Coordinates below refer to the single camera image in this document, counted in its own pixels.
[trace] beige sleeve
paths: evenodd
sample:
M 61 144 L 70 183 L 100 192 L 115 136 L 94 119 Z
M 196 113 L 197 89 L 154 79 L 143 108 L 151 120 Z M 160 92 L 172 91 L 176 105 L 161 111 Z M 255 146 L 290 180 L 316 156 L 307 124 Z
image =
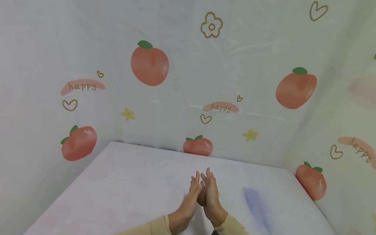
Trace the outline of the beige sleeve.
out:
M 168 226 L 168 216 L 164 215 L 131 230 L 118 233 L 117 235 L 171 235 Z
M 230 214 L 227 215 L 222 225 L 214 228 L 214 231 L 219 235 L 249 235 L 243 225 Z

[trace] wall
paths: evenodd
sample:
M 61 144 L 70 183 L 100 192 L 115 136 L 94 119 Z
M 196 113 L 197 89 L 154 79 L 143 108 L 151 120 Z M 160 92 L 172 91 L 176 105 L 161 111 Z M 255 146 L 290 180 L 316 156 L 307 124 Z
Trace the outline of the wall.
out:
M 57 4 L 5 1 L 0 7 L 0 234 L 4 235 L 23 234 L 114 140 L 113 119 L 107 115 L 114 113 L 111 74 L 97 76 L 100 65 L 107 63 L 101 56 L 111 52 L 104 45 L 85 48 L 85 37 L 78 34 L 68 9 Z M 62 88 L 77 79 L 100 81 L 106 89 L 61 95 Z M 72 99 L 78 104 L 71 112 L 62 102 Z M 67 108 L 73 109 L 74 102 Z M 75 125 L 92 127 L 97 140 L 90 139 L 89 145 L 95 145 L 91 155 L 67 161 L 61 141 Z M 84 131 L 80 135 L 85 139 Z
M 347 50 L 338 51 L 337 63 L 327 71 L 328 82 L 321 86 L 321 99 L 312 104 L 285 162 L 285 167 L 306 184 L 311 196 L 323 196 L 316 204 L 338 234 L 345 235 L 376 233 L 376 64 L 372 50 L 376 48 L 376 11 L 375 3 L 358 7 L 362 15 L 351 16 L 349 31 L 344 35 L 349 39 L 344 46 Z M 362 27 L 355 27 L 359 22 L 363 22 Z M 304 176 L 298 173 L 297 168 L 305 161 L 323 169 L 324 194 L 319 193 L 317 184 L 323 179 L 314 171 Z
M 371 39 L 374 7 L 350 0 L 2 3 L 0 233 L 22 234 L 112 140 L 294 172 L 307 161 L 323 168 L 327 193 L 317 204 L 335 229 L 369 231 L 364 204 L 346 215 L 354 219 L 346 226 L 347 208 L 332 206 L 353 165 L 327 155 L 340 136 L 371 141 L 369 126 L 344 127 L 355 120 L 349 106 L 373 111 L 338 97 L 347 97 L 353 79 L 342 75 L 372 63 L 374 44 L 362 40 Z M 92 129 L 71 131 L 75 125 Z M 342 197 L 341 206 L 355 200 Z

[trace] white tabletop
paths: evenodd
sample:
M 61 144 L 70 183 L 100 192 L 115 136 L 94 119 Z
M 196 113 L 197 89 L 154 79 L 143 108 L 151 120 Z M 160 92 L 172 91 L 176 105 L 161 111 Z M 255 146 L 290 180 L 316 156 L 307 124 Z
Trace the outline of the white tabletop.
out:
M 112 235 L 176 210 L 210 167 L 222 206 L 252 235 L 335 234 L 288 170 L 111 142 L 25 235 Z M 201 207 L 184 235 L 211 234 Z

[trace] heart doodle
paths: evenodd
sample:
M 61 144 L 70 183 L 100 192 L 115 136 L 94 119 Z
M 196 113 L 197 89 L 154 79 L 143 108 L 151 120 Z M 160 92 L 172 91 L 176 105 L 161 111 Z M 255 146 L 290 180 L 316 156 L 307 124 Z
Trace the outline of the heart doodle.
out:
M 71 112 L 74 111 L 77 108 L 77 105 L 78 105 L 77 100 L 71 100 L 70 102 L 63 100 L 63 107 L 68 111 L 71 111 Z
M 208 123 L 212 120 L 212 117 L 211 117 L 211 116 L 207 116 L 207 117 L 205 117 L 205 115 L 201 114 L 200 119 L 201 119 L 201 122 L 202 122 L 203 124 L 208 124 Z
M 97 71 L 97 75 L 98 75 L 99 78 L 103 78 L 105 76 L 105 74 L 101 73 L 101 71 L 99 71 L 99 70 Z
M 316 10 L 315 10 L 315 12 L 318 12 L 319 10 L 325 8 L 325 11 L 324 11 L 323 13 L 321 13 L 321 15 L 319 15 L 317 18 L 313 18 L 313 16 L 312 16 L 312 9 L 313 9 L 313 6 L 314 6 L 314 5 L 316 5 Z M 321 17 L 323 17 L 323 16 L 326 14 L 326 12 L 327 12 L 328 10 L 329 10 L 328 5 L 322 5 L 321 7 L 318 7 L 318 1 L 314 1 L 314 2 L 312 3 L 311 9 L 309 10 L 309 17 L 311 18 L 311 20 L 312 20 L 313 22 L 315 22 L 316 20 L 318 20 L 318 19 L 320 19 Z
M 236 98 L 236 101 L 237 102 L 240 102 L 240 101 L 242 101 L 243 100 L 243 97 L 241 97 L 240 95 L 238 95 L 238 97 Z
M 339 157 L 333 157 L 334 154 L 340 153 L 341 155 Z M 337 151 L 337 145 L 333 144 L 332 147 L 330 148 L 330 157 L 334 160 L 340 159 L 343 157 L 343 152 L 342 151 Z

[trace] wrist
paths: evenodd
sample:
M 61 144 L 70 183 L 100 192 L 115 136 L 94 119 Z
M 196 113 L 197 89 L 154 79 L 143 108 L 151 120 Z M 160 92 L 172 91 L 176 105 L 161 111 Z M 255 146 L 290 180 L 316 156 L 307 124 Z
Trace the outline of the wrist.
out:
M 189 219 L 185 218 L 179 210 L 168 215 L 168 228 L 172 235 L 177 235 L 187 229 Z
M 214 210 L 210 218 L 210 222 L 213 225 L 213 227 L 221 226 L 226 220 L 227 215 L 227 211 L 223 209 L 222 206 L 219 206 L 216 210 Z

